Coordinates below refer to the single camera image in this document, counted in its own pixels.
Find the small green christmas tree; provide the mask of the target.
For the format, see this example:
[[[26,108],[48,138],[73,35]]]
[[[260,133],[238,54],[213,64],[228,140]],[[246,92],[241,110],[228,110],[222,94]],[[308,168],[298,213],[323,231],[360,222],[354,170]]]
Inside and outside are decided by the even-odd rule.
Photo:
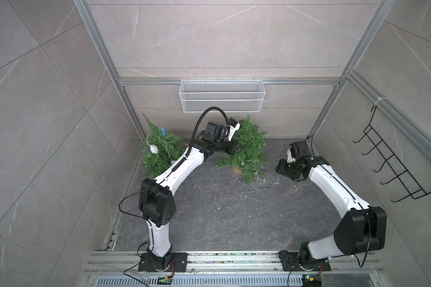
[[[166,133],[166,136],[163,136],[160,128],[154,125],[145,114],[143,116],[150,131],[141,143],[145,148],[142,165],[146,168],[146,177],[155,178],[164,173],[173,161],[177,161],[186,148],[180,135]],[[159,152],[151,153],[149,145],[156,145]]]
[[[250,116],[246,116],[239,123],[241,127],[233,136],[233,140],[237,143],[236,152],[234,155],[222,155],[215,163],[218,168],[232,167],[243,157],[242,153],[256,154],[262,152],[263,147],[267,145],[267,132],[261,132],[259,126],[251,121]]]

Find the clear bulb string light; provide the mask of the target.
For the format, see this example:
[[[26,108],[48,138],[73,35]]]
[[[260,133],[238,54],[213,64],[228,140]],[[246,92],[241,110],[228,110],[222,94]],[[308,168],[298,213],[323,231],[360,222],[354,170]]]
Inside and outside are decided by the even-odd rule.
[[[269,162],[262,152],[256,154],[242,153],[242,155],[243,157],[238,163],[232,165],[233,172],[243,177],[243,183],[247,188],[241,192],[241,199],[278,185],[278,181],[267,178],[264,165],[269,165]]]

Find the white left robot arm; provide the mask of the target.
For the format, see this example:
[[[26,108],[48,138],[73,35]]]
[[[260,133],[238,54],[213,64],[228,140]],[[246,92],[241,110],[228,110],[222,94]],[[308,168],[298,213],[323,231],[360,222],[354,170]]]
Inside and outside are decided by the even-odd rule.
[[[170,222],[176,214],[174,195],[184,180],[215,152],[232,155],[235,151],[233,136],[241,127],[230,118],[228,124],[209,122],[205,130],[190,140],[184,154],[164,173],[154,179],[146,178],[141,184],[139,210],[147,220],[150,245],[145,260],[158,270],[171,264]]]

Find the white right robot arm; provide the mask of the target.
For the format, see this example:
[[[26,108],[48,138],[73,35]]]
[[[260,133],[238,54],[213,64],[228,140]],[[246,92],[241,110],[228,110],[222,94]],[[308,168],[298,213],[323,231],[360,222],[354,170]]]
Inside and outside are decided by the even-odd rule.
[[[293,181],[310,179],[334,204],[341,217],[330,236],[305,242],[298,253],[298,266],[319,268],[330,257],[365,254],[384,248],[387,214],[358,196],[322,156],[314,156],[306,141],[290,143],[287,158],[281,159],[276,173]]]

